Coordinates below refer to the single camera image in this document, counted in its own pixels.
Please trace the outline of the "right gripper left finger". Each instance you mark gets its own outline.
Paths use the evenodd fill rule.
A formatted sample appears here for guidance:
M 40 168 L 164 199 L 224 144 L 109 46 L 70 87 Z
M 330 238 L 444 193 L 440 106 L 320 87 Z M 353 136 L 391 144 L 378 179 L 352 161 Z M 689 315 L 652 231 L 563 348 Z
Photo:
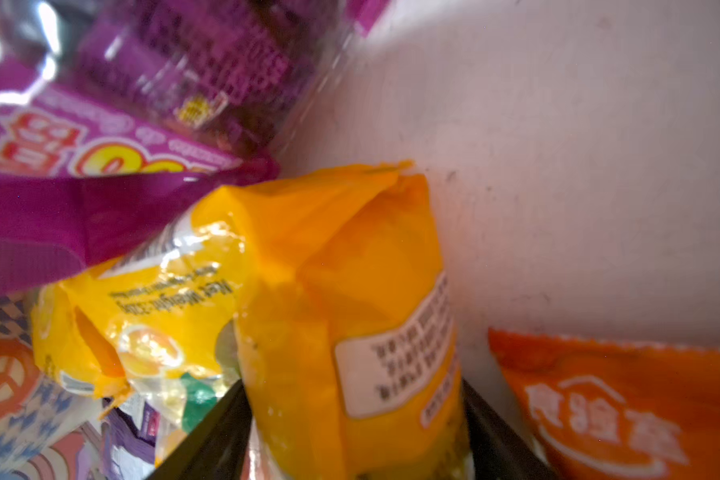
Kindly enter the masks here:
M 239 380 L 148 480 L 238 480 L 253 421 Z

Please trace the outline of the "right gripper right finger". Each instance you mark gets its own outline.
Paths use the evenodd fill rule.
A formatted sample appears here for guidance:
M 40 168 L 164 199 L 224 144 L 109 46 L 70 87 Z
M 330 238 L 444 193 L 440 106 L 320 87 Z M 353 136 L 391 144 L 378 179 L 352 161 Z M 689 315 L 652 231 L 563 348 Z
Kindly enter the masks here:
M 476 479 L 559 478 L 466 380 L 462 391 Z

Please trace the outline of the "orange snack bag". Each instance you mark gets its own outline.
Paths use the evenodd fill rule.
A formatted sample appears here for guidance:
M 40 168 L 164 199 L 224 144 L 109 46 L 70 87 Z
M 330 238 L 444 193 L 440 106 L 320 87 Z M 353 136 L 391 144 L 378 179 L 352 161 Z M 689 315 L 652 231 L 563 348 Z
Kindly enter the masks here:
M 566 479 L 720 479 L 720 347 L 492 329 L 490 350 Z

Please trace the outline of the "checkered paper bag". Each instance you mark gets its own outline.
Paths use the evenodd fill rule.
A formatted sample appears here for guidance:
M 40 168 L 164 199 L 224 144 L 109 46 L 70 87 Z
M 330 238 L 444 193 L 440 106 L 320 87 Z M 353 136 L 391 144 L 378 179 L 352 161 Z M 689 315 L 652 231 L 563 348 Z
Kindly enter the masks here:
M 34 363 L 24 293 L 0 295 L 0 479 L 89 479 L 96 453 L 81 426 L 99 405 Z

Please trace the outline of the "yellow jelly snack bag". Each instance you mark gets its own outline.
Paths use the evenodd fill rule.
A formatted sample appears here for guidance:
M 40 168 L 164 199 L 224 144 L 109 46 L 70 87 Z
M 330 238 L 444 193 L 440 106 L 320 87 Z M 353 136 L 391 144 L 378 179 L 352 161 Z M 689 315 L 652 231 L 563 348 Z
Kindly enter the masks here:
M 128 254 L 42 287 L 36 364 L 187 410 L 240 381 L 279 479 L 471 479 L 429 188 L 407 163 L 220 186 Z

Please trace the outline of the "purple grape snack bag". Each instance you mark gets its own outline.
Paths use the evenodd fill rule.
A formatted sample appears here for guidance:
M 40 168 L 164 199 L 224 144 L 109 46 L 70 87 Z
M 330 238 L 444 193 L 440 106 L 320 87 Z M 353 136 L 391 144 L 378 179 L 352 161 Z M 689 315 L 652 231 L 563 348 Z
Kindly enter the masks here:
M 0 1 L 0 295 L 274 178 L 290 111 L 383 1 Z

